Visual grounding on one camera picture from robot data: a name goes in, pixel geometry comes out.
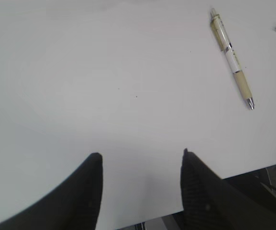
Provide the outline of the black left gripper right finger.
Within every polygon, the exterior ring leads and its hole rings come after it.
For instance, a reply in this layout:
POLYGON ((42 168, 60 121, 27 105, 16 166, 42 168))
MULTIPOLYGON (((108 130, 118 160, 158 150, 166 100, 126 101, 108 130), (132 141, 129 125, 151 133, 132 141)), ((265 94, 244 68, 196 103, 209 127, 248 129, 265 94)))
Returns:
POLYGON ((180 187, 186 230, 276 230, 276 212, 221 179, 184 149, 180 187))

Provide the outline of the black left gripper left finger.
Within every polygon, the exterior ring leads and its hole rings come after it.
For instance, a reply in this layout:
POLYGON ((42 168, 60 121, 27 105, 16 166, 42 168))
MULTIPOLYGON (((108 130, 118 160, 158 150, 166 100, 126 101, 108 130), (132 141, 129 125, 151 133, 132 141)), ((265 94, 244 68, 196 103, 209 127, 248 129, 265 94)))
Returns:
POLYGON ((103 160, 90 154, 45 197, 0 223, 0 230, 94 230, 103 191, 103 160))

